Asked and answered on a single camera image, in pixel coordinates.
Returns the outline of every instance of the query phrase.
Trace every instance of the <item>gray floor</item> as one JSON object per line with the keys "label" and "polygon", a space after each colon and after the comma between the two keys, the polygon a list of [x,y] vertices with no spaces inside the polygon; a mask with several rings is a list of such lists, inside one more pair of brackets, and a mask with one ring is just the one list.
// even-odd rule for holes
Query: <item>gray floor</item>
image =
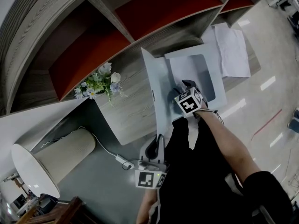
{"label": "gray floor", "polygon": [[[63,119],[34,148],[41,150],[42,144],[86,127],[110,151],[127,159],[139,156],[143,140],[122,146],[112,133],[97,104],[87,100]],[[88,209],[106,224],[131,224],[136,220],[144,190],[135,187],[135,173],[125,171],[115,158],[97,144],[95,150],[79,163],[59,184],[62,200],[79,196]]]}

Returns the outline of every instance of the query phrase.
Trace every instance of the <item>person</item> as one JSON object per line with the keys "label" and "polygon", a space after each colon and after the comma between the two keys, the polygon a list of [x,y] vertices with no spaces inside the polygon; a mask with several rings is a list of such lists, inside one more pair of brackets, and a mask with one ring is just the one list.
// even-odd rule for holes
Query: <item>person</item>
{"label": "person", "polygon": [[299,133],[299,109],[296,108],[293,117],[290,123],[287,124],[289,129],[292,129],[294,132]]}
{"label": "person", "polygon": [[[172,123],[165,148],[167,176],[158,192],[145,190],[136,223],[289,223],[292,205],[276,178],[260,170],[244,144],[214,113],[196,113],[199,134],[193,150],[187,119]],[[149,211],[157,200],[156,221]]]}

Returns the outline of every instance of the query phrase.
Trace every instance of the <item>floor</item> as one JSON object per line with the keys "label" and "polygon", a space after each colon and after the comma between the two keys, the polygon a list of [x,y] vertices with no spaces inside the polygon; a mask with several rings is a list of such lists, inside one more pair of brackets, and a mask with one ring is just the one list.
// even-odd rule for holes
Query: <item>floor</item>
{"label": "floor", "polygon": [[[219,114],[244,142],[259,167],[273,172],[293,197],[299,189],[294,179],[299,173],[299,135],[286,125],[299,106],[299,65],[295,60],[292,28],[285,16],[270,8],[266,0],[245,14],[236,24],[239,25],[256,53],[261,70],[227,92],[228,104]],[[146,138],[121,146],[97,105],[84,102],[73,111],[77,117],[68,116],[40,144],[86,126],[111,151],[127,159],[138,157]],[[143,190],[135,188],[134,172],[124,171],[100,146],[59,183],[59,188],[61,199],[81,197],[107,224],[133,223],[143,194]]]}

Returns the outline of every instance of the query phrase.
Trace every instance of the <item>shelf compartment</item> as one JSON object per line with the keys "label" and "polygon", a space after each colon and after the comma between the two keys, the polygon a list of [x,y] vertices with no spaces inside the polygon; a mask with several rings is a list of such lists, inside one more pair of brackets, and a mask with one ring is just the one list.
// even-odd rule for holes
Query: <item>shelf compartment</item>
{"label": "shelf compartment", "polygon": [[179,20],[221,7],[220,0],[131,0],[115,11],[135,40]]}
{"label": "shelf compartment", "polygon": [[253,7],[254,3],[251,0],[229,0],[220,13],[226,13],[245,7]]}
{"label": "shelf compartment", "polygon": [[59,100],[130,44],[117,28],[101,16],[101,22],[84,32],[49,69]]}

